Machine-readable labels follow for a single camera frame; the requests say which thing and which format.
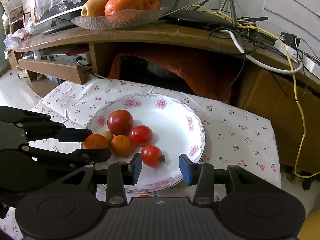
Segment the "red tomato with stem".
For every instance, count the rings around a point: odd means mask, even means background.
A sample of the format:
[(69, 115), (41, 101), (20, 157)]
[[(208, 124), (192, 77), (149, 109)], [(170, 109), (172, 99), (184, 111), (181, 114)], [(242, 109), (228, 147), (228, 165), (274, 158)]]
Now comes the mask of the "red tomato with stem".
[(162, 154), (160, 148), (154, 145), (146, 145), (140, 152), (142, 162), (149, 167), (157, 167), (165, 163), (165, 155)]

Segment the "orange mandarin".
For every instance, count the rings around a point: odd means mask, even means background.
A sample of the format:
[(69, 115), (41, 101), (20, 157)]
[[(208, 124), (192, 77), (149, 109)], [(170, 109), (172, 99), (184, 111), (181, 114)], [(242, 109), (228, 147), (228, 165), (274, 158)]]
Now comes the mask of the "orange mandarin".
[(100, 134), (91, 134), (83, 142), (82, 148), (84, 149), (108, 149), (108, 140)]

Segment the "small mandarin in plate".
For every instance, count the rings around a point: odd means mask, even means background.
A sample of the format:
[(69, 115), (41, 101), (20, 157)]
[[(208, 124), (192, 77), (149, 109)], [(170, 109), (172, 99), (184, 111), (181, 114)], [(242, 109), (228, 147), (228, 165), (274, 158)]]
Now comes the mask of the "small mandarin in plate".
[(131, 139), (125, 135), (117, 135), (111, 141), (112, 153), (118, 157), (128, 157), (134, 149)]

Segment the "small brown kiwi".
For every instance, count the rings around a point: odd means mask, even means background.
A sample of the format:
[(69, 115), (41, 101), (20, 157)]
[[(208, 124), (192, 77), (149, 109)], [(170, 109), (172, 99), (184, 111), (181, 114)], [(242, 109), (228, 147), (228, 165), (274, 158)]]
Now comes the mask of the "small brown kiwi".
[(111, 141), (114, 138), (114, 135), (110, 131), (103, 131), (101, 133), (101, 135), (106, 138), (106, 140), (108, 141), (109, 144), (111, 143)]

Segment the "smooth orange fruit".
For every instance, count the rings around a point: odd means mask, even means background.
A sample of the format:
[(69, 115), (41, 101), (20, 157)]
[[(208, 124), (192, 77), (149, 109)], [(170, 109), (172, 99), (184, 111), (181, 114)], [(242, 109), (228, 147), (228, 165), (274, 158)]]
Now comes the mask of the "smooth orange fruit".
[(148, 195), (148, 194), (141, 194), (138, 197), (140, 197), (140, 198), (152, 198), (153, 196)]

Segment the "black router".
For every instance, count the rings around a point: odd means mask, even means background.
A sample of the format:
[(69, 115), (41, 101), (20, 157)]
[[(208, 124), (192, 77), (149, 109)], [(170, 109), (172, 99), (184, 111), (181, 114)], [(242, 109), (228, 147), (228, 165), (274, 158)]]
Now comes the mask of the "black router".
[(180, 9), (175, 5), (172, 11), (169, 11), (161, 17), (161, 20), (165, 20), (175, 25), (189, 26), (197, 29), (210, 25), (236, 29), (240, 26), (253, 26), (257, 22), (268, 20), (267, 16), (256, 18), (250, 18), (248, 16), (237, 17), (235, 0), (223, 0), (223, 3), (218, 10), (205, 8), (204, 5), (209, 1), (210, 0), (202, 0)]

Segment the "white power strip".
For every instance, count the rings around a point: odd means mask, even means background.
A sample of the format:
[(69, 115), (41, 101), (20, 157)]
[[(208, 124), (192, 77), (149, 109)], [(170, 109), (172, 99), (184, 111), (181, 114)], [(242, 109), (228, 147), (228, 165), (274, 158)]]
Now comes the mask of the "white power strip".
[(319, 79), (319, 61), (315, 56), (309, 55), (299, 49), (292, 48), (285, 44), (289, 57), (295, 63), (303, 63), (304, 68), (310, 72), (313, 76)]

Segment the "glass fruit bowl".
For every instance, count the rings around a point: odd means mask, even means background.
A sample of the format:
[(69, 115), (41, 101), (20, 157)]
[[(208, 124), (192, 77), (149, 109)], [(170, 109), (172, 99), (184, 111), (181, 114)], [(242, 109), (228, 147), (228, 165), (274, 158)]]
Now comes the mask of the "glass fruit bowl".
[(131, 28), (156, 22), (168, 11), (167, 7), (154, 10), (126, 9), (107, 16), (78, 16), (71, 22), (80, 28), (90, 30)]

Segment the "large red tomato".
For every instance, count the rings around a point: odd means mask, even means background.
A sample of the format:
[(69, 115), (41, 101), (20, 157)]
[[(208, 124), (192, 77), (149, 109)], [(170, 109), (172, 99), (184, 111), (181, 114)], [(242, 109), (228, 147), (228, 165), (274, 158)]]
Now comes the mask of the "large red tomato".
[(151, 142), (153, 137), (152, 130), (145, 125), (135, 126), (131, 129), (129, 138), (131, 141), (138, 145), (144, 146)]

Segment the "wooden tv stand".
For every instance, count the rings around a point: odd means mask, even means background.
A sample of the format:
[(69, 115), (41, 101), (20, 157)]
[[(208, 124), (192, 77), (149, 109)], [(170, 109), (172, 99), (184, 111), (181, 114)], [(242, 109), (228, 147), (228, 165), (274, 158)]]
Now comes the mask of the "wooden tv stand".
[(14, 46), (14, 51), (59, 46), (87, 48), (93, 72), (103, 77), (108, 77), (114, 59), (124, 52), (217, 53), (240, 59), (229, 104), (271, 120), (282, 164), (309, 173), (319, 171), (319, 85), (312, 82), (308, 88), (302, 75), (293, 82), (286, 75), (272, 74), (235, 56), (230, 41), (209, 38), (203, 30), (164, 23), (112, 30), (77, 27), (37, 34)]

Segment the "red apple in bowl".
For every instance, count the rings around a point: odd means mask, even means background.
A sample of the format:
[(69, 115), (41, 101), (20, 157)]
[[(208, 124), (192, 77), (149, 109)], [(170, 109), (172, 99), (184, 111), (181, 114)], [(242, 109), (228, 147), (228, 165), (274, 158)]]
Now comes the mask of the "red apple in bowl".
[(158, 10), (161, 7), (159, 0), (142, 0), (144, 10)]

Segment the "dark red tomato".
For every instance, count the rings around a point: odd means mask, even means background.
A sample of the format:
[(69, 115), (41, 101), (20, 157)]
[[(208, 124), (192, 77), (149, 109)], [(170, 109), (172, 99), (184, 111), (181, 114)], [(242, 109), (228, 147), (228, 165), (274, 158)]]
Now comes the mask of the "dark red tomato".
[(114, 111), (108, 116), (107, 126), (113, 135), (128, 135), (133, 127), (133, 116), (123, 109)]

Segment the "red cloth under stand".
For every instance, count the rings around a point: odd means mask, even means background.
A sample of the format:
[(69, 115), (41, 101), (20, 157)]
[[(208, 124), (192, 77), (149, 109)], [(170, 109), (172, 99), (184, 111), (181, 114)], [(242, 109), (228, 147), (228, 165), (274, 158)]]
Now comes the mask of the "red cloth under stand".
[(124, 52), (114, 59), (108, 77), (230, 103), (241, 65), (240, 59), (217, 53)]

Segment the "white floral plate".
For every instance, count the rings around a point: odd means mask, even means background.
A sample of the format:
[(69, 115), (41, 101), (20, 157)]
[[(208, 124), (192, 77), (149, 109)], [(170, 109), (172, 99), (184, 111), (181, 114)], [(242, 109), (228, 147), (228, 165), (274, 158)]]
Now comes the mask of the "white floral plate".
[(125, 186), (127, 193), (146, 194), (161, 191), (181, 182), (181, 154), (186, 154), (194, 163), (200, 161), (205, 146), (204, 126), (187, 104), (163, 94), (130, 94), (101, 107), (89, 119), (86, 128), (93, 133), (106, 131), (108, 127), (103, 120), (112, 112), (121, 109), (131, 113), (135, 125), (145, 125), (152, 130), (152, 144), (160, 148), (165, 155), (165, 163), (158, 167), (143, 165), (137, 184)]

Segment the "yellow apple in bowl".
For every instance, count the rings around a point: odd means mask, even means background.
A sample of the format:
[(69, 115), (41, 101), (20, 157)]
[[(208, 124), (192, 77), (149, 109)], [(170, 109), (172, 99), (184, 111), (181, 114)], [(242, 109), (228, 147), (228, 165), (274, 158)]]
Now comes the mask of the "yellow apple in bowl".
[(81, 10), (81, 16), (96, 17), (105, 15), (105, 5), (109, 0), (88, 0)]

